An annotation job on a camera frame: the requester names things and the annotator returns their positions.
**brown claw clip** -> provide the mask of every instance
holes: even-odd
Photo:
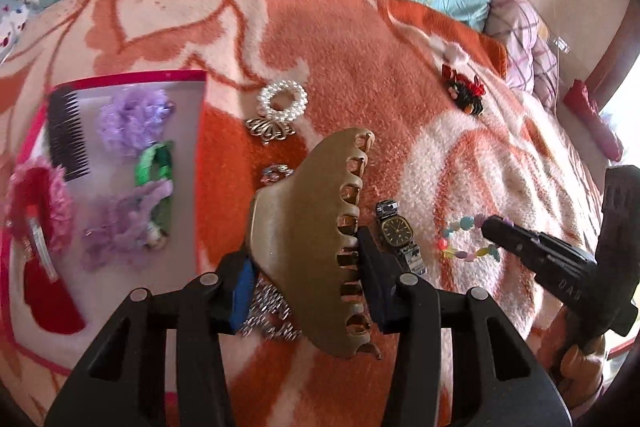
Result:
[[[376,352],[356,269],[362,174],[374,134],[350,128],[324,139],[290,177],[261,188],[246,244],[306,337],[335,357]]]

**purple checkered pillow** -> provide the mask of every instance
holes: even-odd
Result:
[[[540,17],[527,0],[491,0],[484,33],[507,48],[507,86],[533,93],[531,49],[538,38]]]
[[[533,45],[533,95],[542,102],[546,110],[556,113],[560,74],[558,60],[543,39]]]

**fuzzy floral blanket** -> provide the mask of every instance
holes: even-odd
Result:
[[[469,55],[459,70],[486,84],[479,117],[456,108],[443,87],[440,69],[453,43]],[[594,250],[598,193],[558,122],[533,97],[504,85],[501,45],[406,0],[60,1],[31,23],[0,68],[2,193],[30,119],[52,86],[180,68],[208,77],[197,179],[202,271],[242,243],[264,166],[295,168],[324,136],[350,126],[376,134],[362,222],[372,221],[377,201],[396,198],[414,227],[428,280],[458,292],[484,286],[524,337],[544,328],[542,312],[552,317],[558,303],[546,301],[513,255],[500,263],[489,256],[472,264],[443,259],[434,246],[440,230],[464,215],[498,213]],[[256,115],[258,90],[282,78],[305,86],[308,109],[295,136],[264,147],[243,120]],[[457,248],[482,245],[480,237],[465,236]],[[381,362],[365,355],[332,359],[305,340],[223,338],[238,425],[379,425],[397,338],[374,334],[374,341]],[[447,349],[442,357],[445,422]],[[65,379],[6,340],[0,377],[38,423]]]

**metal watch band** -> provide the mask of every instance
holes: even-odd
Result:
[[[376,217],[379,221],[398,214],[398,202],[396,200],[384,200],[376,204]]]
[[[420,255],[420,247],[416,245],[413,241],[409,243],[406,247],[402,247],[398,250],[398,253],[404,257],[409,270],[415,273],[416,275],[424,275],[427,271],[423,261],[422,256]]]

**red and black hair accessory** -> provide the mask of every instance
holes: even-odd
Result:
[[[486,93],[484,84],[480,82],[477,75],[474,81],[468,76],[458,73],[448,64],[442,65],[442,76],[444,77],[449,96],[456,105],[467,114],[478,115],[484,109],[482,107],[482,96]]]

